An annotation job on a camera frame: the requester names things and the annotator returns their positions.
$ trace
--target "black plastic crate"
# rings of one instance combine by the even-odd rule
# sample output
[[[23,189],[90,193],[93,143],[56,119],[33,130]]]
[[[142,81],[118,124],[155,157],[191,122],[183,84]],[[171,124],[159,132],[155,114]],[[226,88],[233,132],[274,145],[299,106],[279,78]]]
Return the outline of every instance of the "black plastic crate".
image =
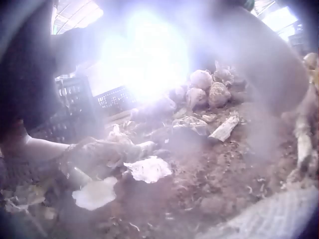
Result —
[[[68,107],[32,130],[32,137],[60,143],[77,143],[84,137],[96,137],[102,124],[96,113],[91,88],[86,76],[57,81],[61,100]]]
[[[138,106],[134,94],[125,86],[95,96],[94,99],[99,104],[100,112],[104,117],[113,116]]]

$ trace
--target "roof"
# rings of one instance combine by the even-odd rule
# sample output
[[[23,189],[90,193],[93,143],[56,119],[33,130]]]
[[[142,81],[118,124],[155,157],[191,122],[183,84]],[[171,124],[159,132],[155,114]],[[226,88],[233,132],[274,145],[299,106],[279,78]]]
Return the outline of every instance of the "roof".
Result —
[[[256,14],[261,14],[274,2],[274,0],[255,0]],[[86,27],[102,14],[103,11],[93,0],[60,0],[55,18],[55,33],[62,34],[75,27]]]

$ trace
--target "dirt floor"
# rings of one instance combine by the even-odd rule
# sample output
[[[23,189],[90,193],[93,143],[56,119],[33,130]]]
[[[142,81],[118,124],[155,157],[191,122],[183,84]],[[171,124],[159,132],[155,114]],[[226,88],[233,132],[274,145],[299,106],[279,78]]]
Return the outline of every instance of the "dirt floor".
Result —
[[[292,129],[259,105],[243,103],[216,109],[210,130],[234,110],[241,121],[224,143],[209,142],[192,130],[169,136],[165,127],[155,134],[132,133],[134,143],[153,140],[165,149],[162,158],[174,173],[154,184],[133,178],[119,181],[116,200],[89,216],[97,237],[194,238],[279,192],[296,167]],[[78,236],[79,225],[73,222]]]

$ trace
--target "debris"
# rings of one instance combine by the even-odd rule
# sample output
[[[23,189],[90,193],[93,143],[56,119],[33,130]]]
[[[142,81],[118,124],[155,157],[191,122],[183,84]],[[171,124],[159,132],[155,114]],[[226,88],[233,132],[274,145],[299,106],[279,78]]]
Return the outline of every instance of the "debris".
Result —
[[[246,188],[249,189],[249,194],[252,194],[253,193],[253,189],[251,187],[249,187],[248,185],[246,185]]]
[[[181,108],[179,111],[177,111],[174,115],[173,115],[173,119],[179,119],[181,117],[183,117],[185,114],[187,113],[187,109],[186,108]]]
[[[213,122],[215,119],[216,119],[215,114],[210,114],[210,115],[203,114],[202,115],[202,120],[205,121],[207,124]]]
[[[148,184],[172,174],[168,163],[156,156],[135,163],[124,163],[124,166],[130,170],[136,181],[144,181]]]
[[[310,126],[306,117],[299,116],[295,126],[295,136],[298,142],[298,163],[297,167],[301,169],[306,166],[312,153],[312,143],[310,138]]]
[[[191,128],[199,135],[207,135],[207,123],[194,116],[185,116],[181,119],[176,119],[173,121],[174,130],[185,127]]]
[[[171,152],[167,149],[158,149],[153,152],[153,155],[159,158],[167,158],[171,155]]]
[[[117,179],[114,177],[108,177],[103,181],[90,182],[81,190],[74,191],[72,197],[78,207],[93,211],[116,198],[113,189],[116,183]]]
[[[212,76],[205,70],[196,70],[190,75],[190,83],[195,88],[208,90],[212,82]]]
[[[144,142],[141,144],[137,144],[137,146],[139,146],[141,148],[142,156],[147,156],[153,152],[153,150],[156,146],[156,143],[154,143],[153,141],[147,141],[147,142]]]
[[[223,83],[215,82],[209,91],[208,103],[211,108],[222,108],[231,98],[231,94]]]
[[[120,132],[120,126],[118,124],[113,125],[113,131],[111,131],[107,137],[107,140],[115,143],[131,144],[133,145],[130,138]]]
[[[205,105],[207,103],[206,92],[199,88],[191,88],[186,94],[187,107],[192,110],[197,105]]]
[[[218,139],[225,142],[230,137],[231,132],[239,123],[239,116],[236,111],[230,114],[231,116],[222,123],[208,138]]]
[[[129,224],[130,224],[132,227],[136,228],[137,231],[140,231],[140,229],[139,229],[137,226],[135,226],[134,224],[132,224],[132,223],[130,223],[130,222],[129,222]]]
[[[57,217],[56,209],[54,209],[53,207],[45,207],[44,217],[47,220],[55,219]]]

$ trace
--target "person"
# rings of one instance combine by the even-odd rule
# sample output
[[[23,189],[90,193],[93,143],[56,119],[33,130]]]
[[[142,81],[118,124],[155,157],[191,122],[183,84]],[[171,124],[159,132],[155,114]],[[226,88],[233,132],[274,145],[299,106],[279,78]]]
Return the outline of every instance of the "person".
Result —
[[[202,20],[210,24],[206,29],[207,36],[216,37],[203,44],[213,45],[218,57],[225,59],[226,56],[225,61],[245,75],[259,92],[259,100],[274,113],[296,107],[308,89],[308,77],[302,62],[276,33],[243,8],[246,1],[212,2],[211,12],[203,14]],[[103,10],[109,7],[102,4],[103,1],[97,3]],[[0,148],[7,167],[13,169],[8,182],[11,182],[14,172],[21,172],[23,163],[27,162],[29,167],[30,162],[37,164],[59,158],[70,147],[34,139],[27,132],[44,123],[61,107],[54,77],[70,73],[77,64],[95,57],[91,52],[98,51],[102,42],[103,34],[100,35],[99,31],[105,29],[103,18],[87,28],[73,29],[52,39],[53,4],[52,0],[7,0],[0,5]],[[114,11],[121,14],[121,7],[117,4]],[[59,51],[54,48],[57,42],[66,38],[69,46],[80,47],[71,47],[62,54],[70,56],[66,60],[68,64],[60,62]],[[20,183],[19,180],[27,180],[21,177],[21,173],[15,178],[16,184]]]

